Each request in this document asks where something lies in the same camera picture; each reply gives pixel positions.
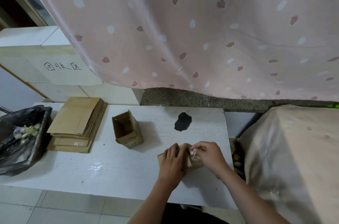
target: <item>person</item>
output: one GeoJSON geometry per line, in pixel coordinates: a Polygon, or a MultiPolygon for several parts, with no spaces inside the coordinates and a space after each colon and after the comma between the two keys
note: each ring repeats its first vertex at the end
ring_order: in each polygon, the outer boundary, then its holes
{"type": "Polygon", "coordinates": [[[181,223],[192,221],[194,224],[207,221],[226,223],[199,210],[190,210],[191,208],[184,210],[180,205],[167,204],[172,191],[186,175],[182,170],[182,165],[184,153],[188,149],[192,150],[204,165],[225,184],[247,224],[290,224],[253,192],[231,169],[216,143],[199,142],[189,147],[189,144],[185,144],[177,153],[179,146],[174,144],[164,151],[158,179],[150,195],[128,224],[163,224],[178,221],[181,223]]]}

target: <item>tile floor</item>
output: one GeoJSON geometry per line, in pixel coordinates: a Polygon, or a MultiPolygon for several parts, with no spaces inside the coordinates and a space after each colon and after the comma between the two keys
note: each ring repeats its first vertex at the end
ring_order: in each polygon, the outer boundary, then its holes
{"type": "MultiPolygon", "coordinates": [[[[126,224],[142,200],[0,185],[1,224],[126,224]]],[[[244,224],[237,210],[204,207],[231,224],[244,224]]]]}

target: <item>hand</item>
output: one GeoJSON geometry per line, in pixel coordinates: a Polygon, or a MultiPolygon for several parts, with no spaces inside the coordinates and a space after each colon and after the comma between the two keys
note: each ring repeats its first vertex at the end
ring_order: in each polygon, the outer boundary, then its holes
{"type": "Polygon", "coordinates": [[[179,185],[182,178],[186,175],[186,171],[182,171],[184,154],[187,152],[189,145],[184,144],[179,150],[179,145],[174,144],[166,149],[162,155],[162,162],[158,176],[159,183],[170,189],[171,192],[179,185]]]}
{"type": "Polygon", "coordinates": [[[231,169],[228,166],[220,147],[215,142],[201,141],[192,145],[190,150],[195,153],[195,157],[202,160],[204,165],[212,171],[217,178],[220,177],[223,170],[227,168],[231,169]]]}

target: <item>white table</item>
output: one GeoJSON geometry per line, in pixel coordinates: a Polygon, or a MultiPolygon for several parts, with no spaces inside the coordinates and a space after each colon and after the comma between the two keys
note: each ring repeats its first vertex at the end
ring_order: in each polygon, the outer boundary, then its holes
{"type": "MultiPolygon", "coordinates": [[[[53,118],[63,103],[43,105],[53,108],[53,118]]],[[[27,171],[0,176],[0,184],[145,200],[159,173],[157,155],[174,143],[201,140],[216,142],[233,168],[223,109],[108,105],[91,153],[49,151],[27,171]],[[132,149],[115,142],[112,125],[112,117],[127,110],[138,121],[144,138],[143,144],[132,149]],[[179,132],[174,123],[181,112],[193,121],[188,130],[179,132]]],[[[226,187],[205,167],[188,172],[169,202],[236,209],[226,187]]]]}

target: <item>black stain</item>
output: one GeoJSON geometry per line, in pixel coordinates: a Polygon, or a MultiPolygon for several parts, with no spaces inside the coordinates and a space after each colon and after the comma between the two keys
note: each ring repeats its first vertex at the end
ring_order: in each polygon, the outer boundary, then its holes
{"type": "Polygon", "coordinates": [[[182,112],[179,114],[178,120],[174,124],[174,129],[180,132],[187,130],[191,122],[192,117],[187,115],[185,112],[182,112]]]}

